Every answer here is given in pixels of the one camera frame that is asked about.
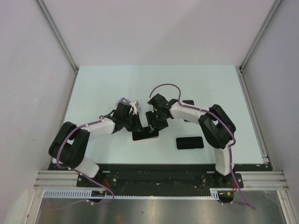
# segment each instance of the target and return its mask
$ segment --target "purple cable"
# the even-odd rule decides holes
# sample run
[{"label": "purple cable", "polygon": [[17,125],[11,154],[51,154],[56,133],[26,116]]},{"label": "purple cable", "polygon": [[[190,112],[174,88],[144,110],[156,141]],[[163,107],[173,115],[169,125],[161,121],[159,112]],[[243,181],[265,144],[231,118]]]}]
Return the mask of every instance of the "purple cable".
[{"label": "purple cable", "polygon": [[[61,146],[60,146],[60,148],[59,148],[59,151],[58,151],[58,153],[57,153],[57,157],[56,157],[56,165],[57,165],[58,168],[68,168],[68,166],[61,166],[61,165],[59,164],[60,155],[61,155],[61,152],[62,152],[62,150],[63,150],[63,148],[64,148],[64,146],[65,146],[67,140],[68,140],[68,139],[69,139],[69,138],[70,138],[70,137],[71,137],[71,136],[72,136],[78,129],[83,128],[83,127],[86,127],[86,126],[89,126],[89,125],[95,125],[95,124],[101,123],[101,122],[103,121],[103,119],[104,119],[104,117],[103,117],[103,116],[100,116],[100,119],[97,120],[97,121],[94,121],[94,122],[91,122],[91,123],[88,123],[88,124],[85,124],[85,125],[80,125],[80,126],[74,128],[74,130],[72,130],[72,131],[66,136],[66,138],[65,138],[64,141],[62,142],[62,144],[61,144]],[[112,199],[111,199],[110,201],[108,201],[108,202],[104,202],[104,203],[93,202],[94,204],[102,204],[102,205],[104,205],[104,204],[110,204],[111,202],[113,202],[113,201],[115,200],[115,195],[114,195],[114,193],[113,193],[112,190],[110,190],[109,188],[105,187],[104,185],[102,185],[102,184],[96,182],[95,180],[93,180],[93,179],[90,178],[89,176],[80,173],[80,172],[77,171],[76,169],[71,169],[71,170],[77,172],[79,175],[82,175],[83,177],[85,177],[85,178],[88,179],[89,181],[95,183],[96,185],[98,185],[98,186],[100,186],[100,187],[106,189],[107,191],[109,191],[109,192],[111,193],[111,195],[112,195]]]},{"label": "purple cable", "polygon": [[237,188],[238,188],[240,194],[242,195],[243,199],[245,200],[245,202],[233,202],[232,204],[245,204],[245,205],[247,205],[247,206],[249,206],[250,208],[252,208],[252,209],[255,210],[255,207],[248,201],[247,197],[246,197],[246,196],[244,195],[244,193],[241,191],[241,188],[240,188],[240,186],[239,186],[239,184],[238,184],[238,181],[237,181],[236,178],[235,178],[235,174],[234,174],[234,172],[233,172],[233,167],[232,167],[233,155],[232,155],[232,149],[231,149],[231,147],[232,147],[233,145],[235,145],[235,143],[236,143],[236,139],[235,139],[235,137],[234,137],[234,134],[230,131],[230,129],[225,125],[225,123],[223,123],[223,121],[222,121],[220,118],[218,118],[214,113],[210,112],[209,110],[201,109],[201,108],[195,107],[195,106],[193,106],[193,105],[182,104],[182,103],[181,103],[181,89],[180,89],[177,85],[175,85],[175,84],[165,83],[165,84],[161,84],[161,85],[156,86],[156,87],[152,90],[152,92],[150,93],[149,98],[151,98],[151,95],[153,94],[153,92],[154,92],[157,88],[159,88],[159,87],[161,87],[161,86],[165,86],[165,85],[171,85],[171,86],[174,86],[174,87],[176,87],[176,88],[178,89],[178,104],[179,104],[180,106],[182,106],[182,107],[186,107],[186,108],[195,109],[195,110],[198,110],[198,111],[203,111],[203,112],[206,112],[206,113],[212,115],[212,116],[213,116],[213,117],[214,117],[214,118],[215,118],[215,119],[216,119],[216,120],[217,120],[217,121],[218,121],[218,122],[225,128],[225,129],[226,129],[226,131],[229,133],[229,135],[231,136],[231,138],[232,138],[232,140],[233,140],[233,143],[230,144],[230,145],[228,146],[228,151],[229,151],[229,168],[230,168],[230,172],[231,172],[231,174],[232,174],[232,177],[233,177],[233,179],[234,179],[234,182],[236,183]]}]

